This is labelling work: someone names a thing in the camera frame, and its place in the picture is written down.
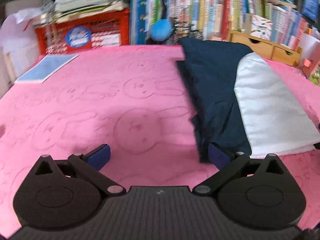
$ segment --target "blue plush toy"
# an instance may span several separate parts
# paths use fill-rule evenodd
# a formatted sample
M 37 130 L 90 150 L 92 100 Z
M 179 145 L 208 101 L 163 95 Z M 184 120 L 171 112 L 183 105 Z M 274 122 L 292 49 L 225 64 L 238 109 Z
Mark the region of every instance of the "blue plush toy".
M 154 41 L 164 41 L 172 31 L 172 24 L 167 19 L 156 21 L 150 29 L 150 36 Z

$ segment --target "white pillow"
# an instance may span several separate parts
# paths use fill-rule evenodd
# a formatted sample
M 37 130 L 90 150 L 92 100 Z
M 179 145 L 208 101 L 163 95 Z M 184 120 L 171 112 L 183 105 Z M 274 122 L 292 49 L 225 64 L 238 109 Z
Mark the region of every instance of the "white pillow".
M 306 152 L 320 142 L 317 128 L 294 95 L 256 53 L 240 60 L 234 91 L 252 158 Z

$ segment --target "black textured base plate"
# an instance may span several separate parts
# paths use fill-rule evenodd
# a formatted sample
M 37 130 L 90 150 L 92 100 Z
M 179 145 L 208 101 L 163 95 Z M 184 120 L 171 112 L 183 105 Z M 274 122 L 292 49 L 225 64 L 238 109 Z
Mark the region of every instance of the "black textured base plate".
M 297 227 L 250 229 L 224 216 L 214 199 L 188 187 L 132 187 L 108 198 L 90 220 L 75 228 L 40 231 L 22 227 L 10 240 L 292 240 Z

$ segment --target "screw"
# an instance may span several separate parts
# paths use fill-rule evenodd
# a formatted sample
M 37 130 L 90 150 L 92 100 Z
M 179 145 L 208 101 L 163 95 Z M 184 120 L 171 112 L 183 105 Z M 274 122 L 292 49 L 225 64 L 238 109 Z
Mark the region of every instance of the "screw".
M 199 194 L 207 194 L 210 192 L 210 188 L 206 185 L 199 185 L 195 188 L 195 191 Z
M 123 191 L 123 187 L 121 187 L 119 185 L 112 185 L 107 188 L 107 191 L 112 194 L 117 194 L 117 193 L 121 193 Z

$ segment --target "pink bedsheet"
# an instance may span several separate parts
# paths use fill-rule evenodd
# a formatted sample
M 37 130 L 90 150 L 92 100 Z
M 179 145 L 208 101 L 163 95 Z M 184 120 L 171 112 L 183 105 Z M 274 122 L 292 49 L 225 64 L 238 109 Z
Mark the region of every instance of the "pink bedsheet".
M 12 199 L 42 154 L 66 159 L 102 143 L 102 173 L 131 185 L 193 187 L 217 172 L 200 164 L 194 115 L 175 61 L 180 47 L 127 46 L 80 53 L 43 84 L 14 85 L 0 100 L 0 233 L 20 225 Z M 318 124 L 320 88 L 291 67 L 268 61 Z M 282 157 L 307 198 L 300 226 L 320 220 L 320 152 Z

